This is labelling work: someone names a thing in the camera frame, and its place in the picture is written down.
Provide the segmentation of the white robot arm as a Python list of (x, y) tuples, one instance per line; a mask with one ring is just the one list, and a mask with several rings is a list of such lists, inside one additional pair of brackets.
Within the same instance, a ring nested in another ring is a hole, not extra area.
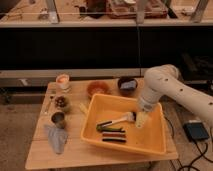
[(174, 65), (147, 69), (138, 97), (139, 108), (144, 112), (151, 112), (160, 98), (166, 95), (213, 126), (213, 96), (183, 84), (178, 78), (179, 70)]

